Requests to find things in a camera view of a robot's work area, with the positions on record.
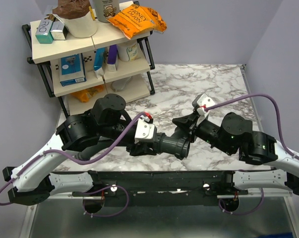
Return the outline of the grey tee pipe fitting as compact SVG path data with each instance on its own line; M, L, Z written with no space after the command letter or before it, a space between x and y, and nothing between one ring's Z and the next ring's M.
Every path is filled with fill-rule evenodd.
M157 133L156 143L157 145L155 150L159 154L171 154L180 160L188 157L190 140L178 127L171 136L167 136L165 133Z

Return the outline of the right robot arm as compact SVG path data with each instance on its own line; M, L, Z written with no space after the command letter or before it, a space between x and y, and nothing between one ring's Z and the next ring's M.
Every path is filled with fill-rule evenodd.
M283 148L274 137L254 131L252 121L228 113L220 126L201 119L197 113L175 118L173 124L191 141L195 138L210 144L227 155L239 155L239 161L250 165L267 165L268 171L239 172L219 181L219 190L230 194L235 189L279 188L299 195L299 159L295 153Z

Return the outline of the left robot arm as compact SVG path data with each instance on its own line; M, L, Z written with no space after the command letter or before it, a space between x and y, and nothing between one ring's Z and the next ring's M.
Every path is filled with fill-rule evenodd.
M92 171L56 174L54 170L65 160L89 165L117 146L125 147L131 156L156 155L158 136L152 117L143 112L131 118L125 107L124 98L117 94L99 98L93 108L69 116L27 162L5 168L9 204L35 205L67 192L102 196L111 189Z

